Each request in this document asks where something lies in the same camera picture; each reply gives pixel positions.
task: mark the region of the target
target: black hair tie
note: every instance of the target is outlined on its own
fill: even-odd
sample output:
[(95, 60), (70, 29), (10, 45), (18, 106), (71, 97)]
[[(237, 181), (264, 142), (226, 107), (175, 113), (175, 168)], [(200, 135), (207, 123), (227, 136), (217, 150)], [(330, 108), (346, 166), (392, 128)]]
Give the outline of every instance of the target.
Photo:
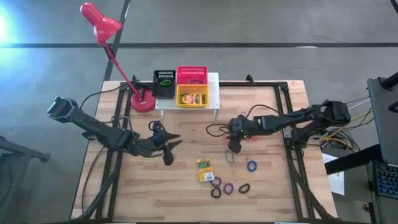
[(244, 184), (238, 189), (238, 192), (241, 194), (246, 194), (249, 192), (249, 190), (250, 190), (250, 184)]
[(220, 189), (219, 187), (213, 188), (213, 189), (211, 190), (211, 196), (212, 196), (213, 198), (220, 198), (220, 197), (221, 197), (221, 189)]

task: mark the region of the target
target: purple hair tie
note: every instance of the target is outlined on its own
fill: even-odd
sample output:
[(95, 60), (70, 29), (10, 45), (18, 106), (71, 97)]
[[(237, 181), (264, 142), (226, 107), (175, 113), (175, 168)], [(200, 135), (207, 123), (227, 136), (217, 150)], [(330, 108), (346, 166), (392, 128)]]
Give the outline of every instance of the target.
[(211, 186), (213, 186), (213, 187), (219, 187), (219, 186), (221, 185), (222, 182), (223, 182), (223, 181), (221, 180), (221, 178), (215, 177), (214, 180), (210, 181), (210, 184), (211, 184)]
[[(231, 190), (230, 190), (229, 192), (226, 191), (226, 187), (227, 187), (227, 186), (231, 186)], [(232, 194), (232, 192), (234, 192), (234, 185), (233, 185), (232, 183), (226, 183), (226, 184), (224, 185), (223, 191), (224, 191), (224, 193), (226, 193), (227, 195)]]

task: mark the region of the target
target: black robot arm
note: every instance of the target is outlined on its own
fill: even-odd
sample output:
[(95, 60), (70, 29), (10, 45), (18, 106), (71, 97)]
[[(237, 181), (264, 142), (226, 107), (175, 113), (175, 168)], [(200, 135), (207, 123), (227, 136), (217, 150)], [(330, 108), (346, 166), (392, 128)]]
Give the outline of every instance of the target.
[(329, 126), (344, 126), (351, 121), (347, 105), (339, 101), (325, 101), (289, 114), (280, 116), (254, 116), (253, 120), (243, 115), (233, 118), (228, 123), (228, 148), (235, 153), (241, 151), (240, 142), (252, 136), (274, 134), (283, 128), (299, 123), (312, 121), (303, 128), (290, 130), (291, 140), (295, 147), (305, 147), (309, 137), (323, 134)]
[(171, 139), (180, 137), (178, 134), (168, 133), (160, 121), (151, 121), (153, 131), (151, 137), (140, 139), (140, 135), (133, 130), (112, 128), (98, 121), (79, 109), (76, 101), (68, 98), (56, 97), (48, 109), (50, 118), (61, 123), (73, 123), (84, 130), (82, 135), (91, 139), (96, 136), (98, 141), (111, 150), (120, 150), (133, 156), (153, 157), (153, 152), (163, 151), (164, 164), (169, 166), (173, 163), (172, 149), (182, 141), (169, 142)]

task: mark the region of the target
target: keyboard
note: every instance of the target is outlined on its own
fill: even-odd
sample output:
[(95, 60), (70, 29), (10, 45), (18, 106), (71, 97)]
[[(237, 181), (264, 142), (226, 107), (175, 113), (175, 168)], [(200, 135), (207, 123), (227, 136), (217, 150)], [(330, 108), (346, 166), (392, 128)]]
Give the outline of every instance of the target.
[(398, 167), (374, 163), (373, 171), (376, 178), (377, 194), (398, 199)]

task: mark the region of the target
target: lamp arm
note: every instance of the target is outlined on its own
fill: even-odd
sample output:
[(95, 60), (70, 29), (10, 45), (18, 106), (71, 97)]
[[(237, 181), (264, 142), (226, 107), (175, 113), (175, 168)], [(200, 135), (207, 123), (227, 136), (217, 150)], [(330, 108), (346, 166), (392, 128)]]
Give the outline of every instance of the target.
[(142, 101), (141, 95), (139, 94), (138, 90), (134, 88), (134, 86), (131, 84), (129, 78), (127, 77), (127, 75), (124, 73), (124, 71), (122, 70), (122, 68), (119, 66), (118, 61), (116, 60), (116, 58), (114, 57), (111, 49), (109, 48), (108, 44), (105, 44), (105, 50), (108, 53), (111, 61), (114, 63), (114, 65), (116, 66), (116, 68), (118, 68), (120, 74), (122, 74), (123, 78), (127, 81), (127, 84), (129, 85), (129, 87), (131, 88), (132, 92), (134, 93), (135, 98), (137, 99), (137, 101)]

